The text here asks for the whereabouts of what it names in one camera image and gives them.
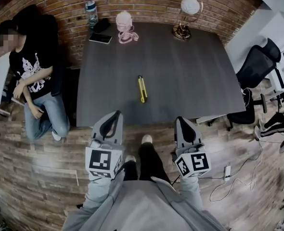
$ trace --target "hair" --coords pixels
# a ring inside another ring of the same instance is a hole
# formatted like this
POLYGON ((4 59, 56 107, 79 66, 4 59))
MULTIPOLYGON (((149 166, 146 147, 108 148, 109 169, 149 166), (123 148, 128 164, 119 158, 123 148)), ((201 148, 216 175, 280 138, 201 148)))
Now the hair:
POLYGON ((17 33, 17 25, 12 20, 3 21, 0 24, 0 36, 8 35, 13 32, 17 33))

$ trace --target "gold lamp base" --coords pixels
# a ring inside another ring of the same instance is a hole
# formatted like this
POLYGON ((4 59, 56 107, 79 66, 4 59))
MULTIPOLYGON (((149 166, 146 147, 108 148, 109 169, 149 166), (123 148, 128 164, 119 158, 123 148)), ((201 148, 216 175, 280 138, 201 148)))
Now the gold lamp base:
POLYGON ((175 37, 182 40, 189 40, 192 37, 188 26, 181 27, 180 25, 175 25, 172 33, 175 37))

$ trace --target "power adapter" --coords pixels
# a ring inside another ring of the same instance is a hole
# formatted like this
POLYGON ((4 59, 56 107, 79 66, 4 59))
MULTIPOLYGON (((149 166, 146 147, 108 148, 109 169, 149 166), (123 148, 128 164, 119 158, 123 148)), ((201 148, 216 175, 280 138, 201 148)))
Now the power adapter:
POLYGON ((231 166, 226 166, 224 168, 224 180, 228 181, 231 177, 231 166))

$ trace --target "smartphone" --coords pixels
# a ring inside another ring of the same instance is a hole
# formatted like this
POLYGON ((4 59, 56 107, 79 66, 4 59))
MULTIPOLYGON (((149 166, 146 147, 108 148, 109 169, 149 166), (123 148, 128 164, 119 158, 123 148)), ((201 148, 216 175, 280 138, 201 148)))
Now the smartphone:
POLYGON ((112 39, 112 36, 99 34, 99 33, 92 33, 89 38, 89 41, 108 44, 110 43, 111 39, 112 39))

